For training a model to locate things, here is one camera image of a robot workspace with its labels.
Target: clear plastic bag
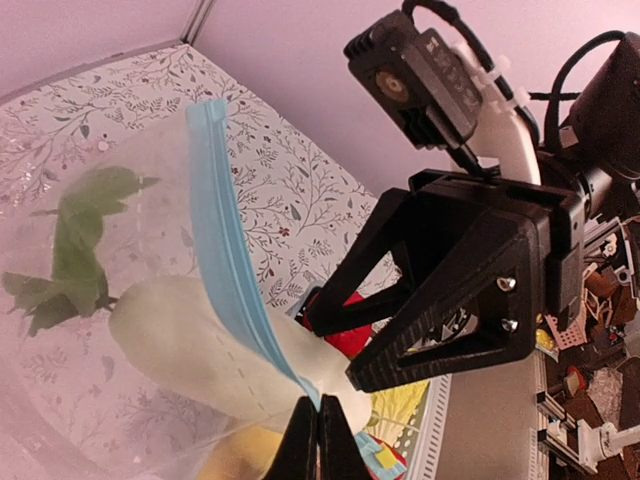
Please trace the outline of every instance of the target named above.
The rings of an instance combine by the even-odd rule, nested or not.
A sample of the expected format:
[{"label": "clear plastic bag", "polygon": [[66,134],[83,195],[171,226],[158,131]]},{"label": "clear plastic bag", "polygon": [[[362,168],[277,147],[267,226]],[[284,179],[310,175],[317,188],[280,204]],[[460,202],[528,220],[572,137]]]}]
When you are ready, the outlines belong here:
[{"label": "clear plastic bag", "polygon": [[[268,467],[294,402],[269,408],[282,402],[265,400],[255,379],[273,378],[302,395],[299,386],[262,358],[254,362],[254,352],[211,321],[206,302],[181,298],[178,287],[165,284],[165,295],[146,297],[156,305],[144,312],[153,313],[134,312],[147,326],[131,329],[134,308],[114,327],[111,312],[138,295],[132,286],[199,282],[189,141],[179,112],[89,170],[78,168],[29,211],[4,212],[0,478],[184,480],[206,462],[203,480],[253,480]],[[165,308],[169,297],[173,306]],[[176,302],[184,325],[201,318],[191,351],[207,356],[205,340],[220,342],[210,349],[215,387],[198,388],[193,359],[177,361],[185,349],[172,350],[170,333],[184,340],[190,327],[163,323],[180,312]],[[153,357],[151,344],[163,346],[166,358]],[[177,385],[177,378],[188,380]]]}]

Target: floral pattern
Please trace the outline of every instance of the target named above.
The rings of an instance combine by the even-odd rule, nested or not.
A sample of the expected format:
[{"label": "floral pattern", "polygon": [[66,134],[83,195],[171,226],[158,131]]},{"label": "floral pattern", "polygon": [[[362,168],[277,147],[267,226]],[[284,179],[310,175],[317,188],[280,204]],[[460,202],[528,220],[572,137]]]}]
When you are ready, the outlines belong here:
[{"label": "floral pattern", "polygon": [[[0,107],[0,231],[18,228],[21,212],[105,150],[212,98],[228,102],[232,175],[264,301],[283,310],[293,305],[310,283],[335,269],[375,200],[188,46],[98,67]],[[28,250],[23,239],[30,233],[24,227],[15,238],[0,234],[0,266],[11,265],[12,252]],[[145,235],[117,237],[113,265],[197,273],[190,225],[167,222]],[[48,252],[50,238],[41,240],[36,255]],[[142,241],[153,248],[141,248]],[[395,275],[386,258],[361,290],[377,290]],[[10,308],[0,292],[0,311]],[[16,314],[0,322],[0,478],[124,479],[145,472],[183,479],[206,452],[198,448],[233,428],[218,412],[160,390],[133,370],[106,319],[104,312],[74,319],[35,339],[26,337],[27,321]]]}]

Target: white wall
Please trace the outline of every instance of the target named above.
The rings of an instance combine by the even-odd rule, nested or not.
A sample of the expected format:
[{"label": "white wall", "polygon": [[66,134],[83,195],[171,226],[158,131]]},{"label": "white wall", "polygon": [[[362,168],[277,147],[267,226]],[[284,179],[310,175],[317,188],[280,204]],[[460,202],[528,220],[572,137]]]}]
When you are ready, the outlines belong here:
[{"label": "white wall", "polygon": [[[564,60],[609,29],[640,33],[639,0],[452,0],[494,55],[512,60],[513,86],[548,91]],[[196,47],[310,136],[374,193],[405,186],[413,172],[447,165],[415,151],[349,75],[344,45],[400,0],[218,0]],[[434,25],[457,37],[428,14]],[[612,47],[576,68],[580,89]],[[543,106],[534,112],[542,122]]]},{"label": "white wall", "polygon": [[177,39],[194,0],[0,0],[0,97],[111,55]]}]

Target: silver bolt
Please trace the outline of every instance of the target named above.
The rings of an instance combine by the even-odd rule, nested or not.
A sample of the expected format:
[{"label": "silver bolt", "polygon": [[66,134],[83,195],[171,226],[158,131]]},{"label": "silver bolt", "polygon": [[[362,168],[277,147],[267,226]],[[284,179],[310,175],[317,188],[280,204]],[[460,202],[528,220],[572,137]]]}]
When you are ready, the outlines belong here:
[{"label": "silver bolt", "polygon": [[518,322],[516,320],[509,320],[509,319],[503,318],[502,328],[509,333],[513,333],[518,329]]},{"label": "silver bolt", "polygon": [[516,288],[516,279],[513,277],[498,277],[496,283],[503,292],[512,292]]}]

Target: black cable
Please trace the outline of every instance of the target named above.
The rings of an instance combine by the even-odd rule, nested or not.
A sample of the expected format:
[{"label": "black cable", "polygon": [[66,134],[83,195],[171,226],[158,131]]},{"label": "black cable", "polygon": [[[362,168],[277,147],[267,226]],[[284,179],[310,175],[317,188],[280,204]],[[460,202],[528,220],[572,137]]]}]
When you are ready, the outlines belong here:
[{"label": "black cable", "polygon": [[562,65],[562,68],[556,75],[551,87],[551,95],[549,99],[549,105],[547,106],[547,113],[544,116],[544,149],[549,153],[559,153],[562,148],[560,143],[560,130],[558,128],[559,116],[560,116],[560,97],[562,86],[566,80],[569,72],[582,60],[582,58],[600,45],[608,42],[619,41],[624,38],[624,32],[619,30],[612,30],[609,32],[601,33],[595,38],[592,38],[576,52],[569,57],[569,59]]},{"label": "black cable", "polygon": [[[478,62],[480,62],[480,65],[486,72],[491,72],[495,68],[491,55],[489,55],[489,52],[476,34],[473,33],[473,30],[471,30],[469,26],[462,21],[456,8],[442,0],[405,0],[402,4],[402,11],[413,20],[413,11],[416,7],[423,7],[432,11],[442,20],[455,28],[462,38],[464,38],[465,42],[467,42],[477,57]],[[507,101],[513,99],[513,90],[511,90],[511,87],[504,77],[500,76],[496,78],[494,83]],[[534,147],[537,147],[540,143],[540,130],[535,118],[527,107],[518,106],[514,110],[526,124],[529,134],[531,135],[533,145]]]},{"label": "black cable", "polygon": [[[561,93],[560,101],[567,102],[567,101],[575,100],[579,96],[580,96],[580,92]],[[529,97],[531,97],[531,100],[539,100],[539,101],[546,102],[551,100],[551,92],[549,93],[529,92]]]}]

